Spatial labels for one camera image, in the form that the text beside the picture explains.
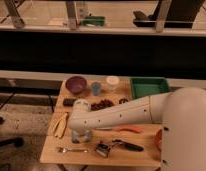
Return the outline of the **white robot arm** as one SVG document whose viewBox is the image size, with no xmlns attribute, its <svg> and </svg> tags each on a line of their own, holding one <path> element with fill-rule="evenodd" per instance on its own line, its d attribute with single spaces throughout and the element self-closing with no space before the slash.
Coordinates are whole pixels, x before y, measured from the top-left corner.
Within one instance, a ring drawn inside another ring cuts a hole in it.
<svg viewBox="0 0 206 171">
<path fill-rule="evenodd" d="M 68 127 L 95 128 L 154 123 L 162 126 L 161 171 L 206 171 L 206 90 L 184 87 L 91 111 L 75 102 Z"/>
</svg>

